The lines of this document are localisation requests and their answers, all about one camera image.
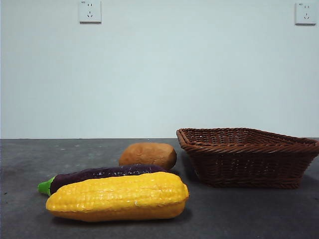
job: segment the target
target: table surface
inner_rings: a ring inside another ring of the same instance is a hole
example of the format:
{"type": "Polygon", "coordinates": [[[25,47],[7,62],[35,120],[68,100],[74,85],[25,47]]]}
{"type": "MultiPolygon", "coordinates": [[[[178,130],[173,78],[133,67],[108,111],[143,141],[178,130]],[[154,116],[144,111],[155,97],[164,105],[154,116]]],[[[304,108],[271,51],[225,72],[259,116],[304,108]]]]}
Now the table surface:
{"type": "Polygon", "coordinates": [[[299,189],[212,188],[197,179],[187,154],[171,139],[1,140],[1,238],[41,239],[312,239],[319,238],[319,160],[299,189]],[[37,184],[60,173],[114,167],[135,142],[165,142],[177,152],[172,169],[188,186],[184,212],[169,220],[85,223],[55,218],[37,184]]]}

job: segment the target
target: potato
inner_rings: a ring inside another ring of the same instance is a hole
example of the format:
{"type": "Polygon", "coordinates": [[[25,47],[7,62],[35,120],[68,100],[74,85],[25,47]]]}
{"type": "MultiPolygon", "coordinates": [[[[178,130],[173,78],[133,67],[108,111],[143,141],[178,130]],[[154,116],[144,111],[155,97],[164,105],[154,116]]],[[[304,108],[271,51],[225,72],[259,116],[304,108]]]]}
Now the potato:
{"type": "Polygon", "coordinates": [[[176,152],[167,143],[134,143],[119,160],[119,165],[128,164],[155,164],[169,170],[176,164],[176,152]]]}

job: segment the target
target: corn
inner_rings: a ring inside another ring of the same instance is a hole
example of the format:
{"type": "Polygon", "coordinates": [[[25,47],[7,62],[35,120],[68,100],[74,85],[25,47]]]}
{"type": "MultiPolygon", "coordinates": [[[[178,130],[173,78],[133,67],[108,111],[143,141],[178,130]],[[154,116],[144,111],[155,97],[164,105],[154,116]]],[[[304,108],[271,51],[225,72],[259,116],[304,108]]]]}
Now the corn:
{"type": "Polygon", "coordinates": [[[168,219],[182,213],[187,199],[178,176],[157,172],[68,184],[48,198],[46,208],[86,222],[168,219]]]}

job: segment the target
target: eggplant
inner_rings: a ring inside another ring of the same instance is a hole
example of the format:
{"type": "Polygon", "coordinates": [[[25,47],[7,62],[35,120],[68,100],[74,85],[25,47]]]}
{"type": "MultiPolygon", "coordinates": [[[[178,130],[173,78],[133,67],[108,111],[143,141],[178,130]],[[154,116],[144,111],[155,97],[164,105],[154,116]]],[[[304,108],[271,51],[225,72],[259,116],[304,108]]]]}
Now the eggplant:
{"type": "Polygon", "coordinates": [[[39,183],[38,191],[51,196],[64,185],[78,183],[87,179],[141,175],[156,172],[166,172],[166,170],[154,164],[132,164],[113,168],[89,168],[80,172],[58,174],[46,182],[39,183]]]}

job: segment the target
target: toy vegetable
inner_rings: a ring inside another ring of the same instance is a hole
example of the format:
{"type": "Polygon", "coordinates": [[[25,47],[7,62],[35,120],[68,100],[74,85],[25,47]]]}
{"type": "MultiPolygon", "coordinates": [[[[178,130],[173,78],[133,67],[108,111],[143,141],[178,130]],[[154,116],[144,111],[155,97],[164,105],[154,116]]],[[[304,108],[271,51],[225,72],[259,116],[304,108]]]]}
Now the toy vegetable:
{"type": "Polygon", "coordinates": [[[127,147],[119,160],[119,165],[156,164],[170,170],[176,164],[176,152],[167,143],[134,143],[127,147]]]}
{"type": "Polygon", "coordinates": [[[125,165],[114,168],[90,168],[75,173],[58,174],[48,181],[40,183],[38,185],[38,191],[50,196],[64,185],[81,182],[87,179],[140,175],[144,173],[154,173],[162,171],[166,172],[166,170],[156,165],[141,164],[125,165]]]}
{"type": "Polygon", "coordinates": [[[168,219],[182,213],[187,199],[177,175],[157,172],[68,184],[48,198],[46,208],[86,222],[168,219]]]}

